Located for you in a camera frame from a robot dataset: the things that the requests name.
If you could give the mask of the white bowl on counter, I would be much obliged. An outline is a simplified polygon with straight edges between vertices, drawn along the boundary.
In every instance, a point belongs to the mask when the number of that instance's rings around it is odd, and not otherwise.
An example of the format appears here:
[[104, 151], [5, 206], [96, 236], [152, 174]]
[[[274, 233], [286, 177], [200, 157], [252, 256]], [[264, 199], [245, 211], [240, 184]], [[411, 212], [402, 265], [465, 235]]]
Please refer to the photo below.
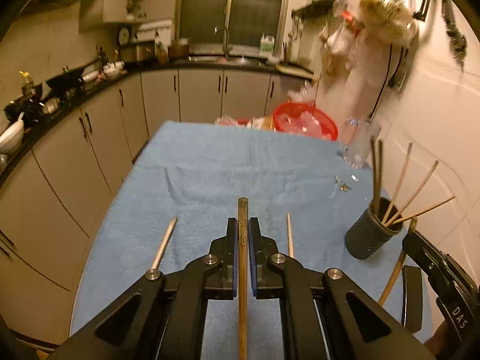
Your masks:
[[24, 135], [24, 121], [22, 119], [14, 122], [5, 132], [1, 135], [0, 139], [0, 153], [9, 154], [15, 148], [17, 148]]

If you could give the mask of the large hanging plastic bag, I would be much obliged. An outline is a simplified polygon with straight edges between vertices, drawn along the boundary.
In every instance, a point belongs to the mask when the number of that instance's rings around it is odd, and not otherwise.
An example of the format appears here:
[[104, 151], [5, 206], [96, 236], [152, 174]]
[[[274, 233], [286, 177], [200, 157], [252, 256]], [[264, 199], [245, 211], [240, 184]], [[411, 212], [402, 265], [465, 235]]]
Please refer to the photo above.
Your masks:
[[366, 29], [385, 43], [407, 47], [416, 36], [415, 0], [359, 0]]

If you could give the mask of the red plastic basin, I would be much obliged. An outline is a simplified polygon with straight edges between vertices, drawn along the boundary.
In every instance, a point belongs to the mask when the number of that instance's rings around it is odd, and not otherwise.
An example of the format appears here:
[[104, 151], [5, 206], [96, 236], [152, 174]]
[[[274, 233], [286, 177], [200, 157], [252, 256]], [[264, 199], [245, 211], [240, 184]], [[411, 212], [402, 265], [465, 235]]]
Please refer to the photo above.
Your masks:
[[283, 133], [336, 141], [338, 128], [323, 111], [306, 103], [286, 102], [272, 113], [274, 128]]

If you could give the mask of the wooden chopstick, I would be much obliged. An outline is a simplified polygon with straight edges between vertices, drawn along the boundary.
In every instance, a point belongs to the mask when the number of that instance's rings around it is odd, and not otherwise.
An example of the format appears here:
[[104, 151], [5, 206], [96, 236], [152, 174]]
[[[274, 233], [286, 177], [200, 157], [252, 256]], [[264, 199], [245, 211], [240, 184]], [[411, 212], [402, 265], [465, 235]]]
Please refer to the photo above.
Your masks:
[[381, 200], [381, 187], [383, 181], [383, 140], [377, 142], [377, 192], [375, 201], [375, 213], [378, 215]]
[[290, 213], [286, 214], [286, 232], [287, 232], [287, 250], [288, 255], [291, 258], [295, 257], [294, 242], [293, 242], [293, 231], [292, 231], [292, 222]]
[[370, 137], [370, 149], [372, 157], [372, 170], [373, 170], [373, 202], [372, 202], [372, 212], [374, 215], [377, 215], [377, 201], [379, 197], [378, 191], [378, 172], [377, 172], [377, 150], [376, 150], [376, 140], [374, 136]]
[[248, 199], [238, 200], [238, 358], [247, 359]]
[[[416, 231], [416, 225], [417, 225], [418, 218], [416, 216], [412, 217], [410, 220], [410, 225], [408, 227], [408, 235], [413, 234]], [[401, 268], [404, 264], [404, 261], [407, 257], [407, 253], [405, 252], [404, 248], [401, 248], [400, 250], [400, 255], [396, 260], [396, 263], [394, 265], [394, 269], [391, 272], [391, 275], [389, 277], [389, 280], [387, 281], [385, 288], [382, 291], [381, 296], [378, 299], [378, 304], [380, 306], [383, 306], [389, 297], [395, 282], [397, 281], [397, 278], [400, 275]]]
[[402, 215], [402, 213], [410, 206], [410, 204], [413, 202], [413, 200], [416, 198], [416, 196], [420, 193], [420, 191], [422, 191], [422, 189], [424, 188], [424, 186], [426, 185], [426, 183], [429, 181], [429, 179], [431, 178], [431, 176], [434, 174], [437, 166], [439, 165], [439, 160], [435, 160], [431, 169], [428, 171], [428, 173], [426, 174], [424, 180], [422, 180], [422, 182], [419, 184], [419, 186], [417, 186], [417, 188], [415, 189], [415, 191], [413, 192], [413, 195], [406, 201], [406, 203], [404, 203], [400, 209], [398, 209], [398, 211], [391, 217], [386, 217], [385, 221], [383, 222], [385, 224], [386, 227], [389, 227], [391, 224], [393, 224], [396, 219]]
[[388, 205], [388, 208], [387, 208], [387, 210], [384, 214], [384, 217], [382, 219], [382, 224], [387, 223], [387, 221], [390, 217], [390, 213], [392, 211], [392, 208], [395, 204], [395, 200], [398, 197], [400, 189], [401, 189], [401, 187], [404, 183], [404, 178], [406, 176], [406, 172], [407, 172], [407, 169], [408, 169], [408, 164], [409, 164], [409, 161], [410, 161], [410, 156], [411, 156], [412, 151], [413, 151], [413, 142], [409, 142], [408, 149], [407, 149], [406, 156], [405, 156], [405, 160], [404, 160], [401, 172], [400, 172], [400, 176], [399, 176], [399, 179], [398, 179], [397, 184], [395, 186], [393, 196], [391, 197], [391, 202]]
[[153, 263], [151, 264], [151, 270], [158, 270], [160, 266], [160, 262], [164, 256], [165, 250], [167, 249], [168, 242], [170, 241], [173, 231], [176, 227], [177, 217], [173, 217], [168, 224], [168, 227], [163, 235], [162, 241], [160, 242], [160, 246], [154, 256]]
[[402, 224], [403, 222], [406, 222], [406, 221], [408, 221], [408, 220], [410, 220], [410, 219], [413, 219], [414, 217], [419, 217], [419, 216], [422, 216], [423, 214], [426, 214], [426, 213], [428, 213], [428, 212], [430, 212], [430, 211], [433, 211], [433, 210], [435, 210], [436, 208], [439, 208], [440, 206], [443, 206], [443, 205], [445, 205], [446, 203], [449, 203], [450, 201], [452, 201], [452, 200], [454, 200], [454, 199], [456, 199], [456, 196], [451, 196], [451, 197], [449, 197], [449, 198], [447, 198], [447, 199], [444, 199], [442, 202], [438, 202], [438, 203], [432, 205], [432, 206], [429, 207], [429, 208], [426, 208], [426, 209], [424, 209], [424, 210], [422, 210], [422, 211], [416, 212], [415, 214], [411, 214], [411, 215], [409, 215], [409, 216], [402, 217], [401, 219], [395, 219], [395, 220], [392, 219], [391, 221], [389, 221], [389, 222], [387, 223], [386, 226], [388, 227], [388, 226], [390, 226], [391, 224]]

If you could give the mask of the black chopstick holder cup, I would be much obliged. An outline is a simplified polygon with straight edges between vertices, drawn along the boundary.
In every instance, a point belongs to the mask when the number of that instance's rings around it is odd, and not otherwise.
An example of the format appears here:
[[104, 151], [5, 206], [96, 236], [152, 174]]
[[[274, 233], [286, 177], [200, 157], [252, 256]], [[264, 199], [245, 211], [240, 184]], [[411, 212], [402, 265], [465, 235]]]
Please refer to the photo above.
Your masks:
[[391, 201], [381, 197], [379, 215], [373, 213], [373, 205], [370, 204], [356, 222], [349, 228], [344, 236], [346, 249], [355, 258], [366, 259], [379, 250], [386, 242], [400, 234], [402, 223], [391, 224], [388, 227], [382, 224]]

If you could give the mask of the kitchen window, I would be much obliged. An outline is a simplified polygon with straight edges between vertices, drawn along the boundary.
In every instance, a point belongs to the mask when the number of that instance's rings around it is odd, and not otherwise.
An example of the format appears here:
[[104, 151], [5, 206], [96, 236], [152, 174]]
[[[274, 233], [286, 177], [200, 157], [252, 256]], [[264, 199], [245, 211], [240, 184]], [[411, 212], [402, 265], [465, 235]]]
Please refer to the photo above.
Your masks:
[[275, 37], [280, 48], [287, 22], [288, 0], [176, 0], [175, 38], [188, 38], [197, 52], [221, 53], [223, 32], [229, 28], [230, 53], [258, 55], [262, 35]]

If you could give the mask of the lower kitchen cabinets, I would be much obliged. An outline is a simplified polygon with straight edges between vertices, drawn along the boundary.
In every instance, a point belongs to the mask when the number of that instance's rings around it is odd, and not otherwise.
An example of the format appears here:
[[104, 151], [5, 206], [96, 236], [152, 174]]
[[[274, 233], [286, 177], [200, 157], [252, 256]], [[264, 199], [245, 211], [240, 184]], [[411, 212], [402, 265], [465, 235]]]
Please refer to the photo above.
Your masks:
[[310, 75], [180, 68], [134, 73], [60, 111], [23, 141], [1, 182], [1, 316], [59, 344], [112, 200], [166, 121], [268, 116]]

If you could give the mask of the blue towel table cover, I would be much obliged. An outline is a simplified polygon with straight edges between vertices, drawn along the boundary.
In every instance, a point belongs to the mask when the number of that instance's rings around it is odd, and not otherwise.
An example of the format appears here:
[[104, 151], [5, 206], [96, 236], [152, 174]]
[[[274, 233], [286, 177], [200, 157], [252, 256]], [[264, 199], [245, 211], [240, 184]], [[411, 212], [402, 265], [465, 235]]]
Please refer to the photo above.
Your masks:
[[209, 124], [166, 123], [143, 150], [97, 234], [78, 291], [72, 327], [80, 329], [151, 265], [165, 228], [177, 225], [162, 272], [175, 272], [208, 252], [249, 201], [260, 230], [287, 244], [292, 218], [295, 256], [317, 271], [338, 267], [377, 297], [390, 275], [399, 243], [371, 262], [346, 251], [343, 235], [372, 192], [366, 171], [348, 193], [338, 191], [352, 170], [335, 144], [281, 133]]

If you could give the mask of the black frying pan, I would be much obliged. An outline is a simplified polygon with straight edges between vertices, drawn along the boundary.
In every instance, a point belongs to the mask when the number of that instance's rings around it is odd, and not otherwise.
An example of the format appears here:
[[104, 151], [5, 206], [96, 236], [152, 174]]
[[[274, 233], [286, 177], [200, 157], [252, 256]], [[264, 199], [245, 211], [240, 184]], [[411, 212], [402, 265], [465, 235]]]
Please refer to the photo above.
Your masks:
[[89, 67], [89, 64], [75, 67], [74, 69], [64, 70], [64, 72], [58, 76], [54, 76], [47, 80], [46, 85], [55, 93], [79, 88], [84, 83], [83, 73], [87, 67]]

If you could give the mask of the black tool hanging on wall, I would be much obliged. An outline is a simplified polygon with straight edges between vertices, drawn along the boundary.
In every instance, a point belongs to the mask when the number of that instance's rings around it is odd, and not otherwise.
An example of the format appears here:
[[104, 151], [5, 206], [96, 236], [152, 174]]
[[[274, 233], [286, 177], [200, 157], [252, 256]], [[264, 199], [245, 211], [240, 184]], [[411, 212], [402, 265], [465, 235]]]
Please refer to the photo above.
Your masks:
[[460, 69], [463, 70], [465, 66], [467, 41], [456, 26], [452, 0], [442, 0], [442, 18], [446, 25], [446, 34], [449, 38], [450, 50], [454, 60], [460, 66]]

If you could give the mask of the small metal bits on towel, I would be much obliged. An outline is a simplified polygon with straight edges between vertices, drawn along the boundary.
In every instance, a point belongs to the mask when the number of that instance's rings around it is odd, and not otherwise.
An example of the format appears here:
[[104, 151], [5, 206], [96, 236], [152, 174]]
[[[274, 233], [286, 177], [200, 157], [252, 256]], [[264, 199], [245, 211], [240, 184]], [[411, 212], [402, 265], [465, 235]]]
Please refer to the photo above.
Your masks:
[[343, 178], [341, 178], [339, 175], [336, 175], [334, 178], [337, 189], [345, 193], [352, 191], [354, 183], [356, 183], [358, 180], [358, 177], [354, 174], [350, 174], [345, 180], [343, 180]]

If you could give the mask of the sink faucet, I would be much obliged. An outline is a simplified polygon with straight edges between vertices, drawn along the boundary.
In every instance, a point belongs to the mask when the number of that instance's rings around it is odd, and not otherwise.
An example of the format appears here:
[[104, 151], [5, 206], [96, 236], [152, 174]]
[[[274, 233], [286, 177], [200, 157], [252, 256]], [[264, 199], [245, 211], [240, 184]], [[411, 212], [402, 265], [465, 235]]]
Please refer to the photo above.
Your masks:
[[226, 59], [230, 58], [230, 52], [233, 47], [230, 45], [230, 30], [227, 26], [216, 26], [214, 27], [214, 33], [219, 33], [220, 31], [223, 32], [223, 41], [222, 41], [222, 50], [223, 55]]

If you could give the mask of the green detergent jug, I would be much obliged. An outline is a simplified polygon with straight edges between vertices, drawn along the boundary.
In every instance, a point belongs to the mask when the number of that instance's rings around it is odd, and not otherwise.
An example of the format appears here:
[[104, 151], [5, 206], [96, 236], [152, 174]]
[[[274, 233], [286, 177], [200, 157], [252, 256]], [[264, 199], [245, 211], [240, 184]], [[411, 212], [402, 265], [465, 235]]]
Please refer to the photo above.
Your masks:
[[259, 42], [259, 55], [269, 57], [273, 54], [275, 47], [275, 37], [272, 35], [262, 35]]

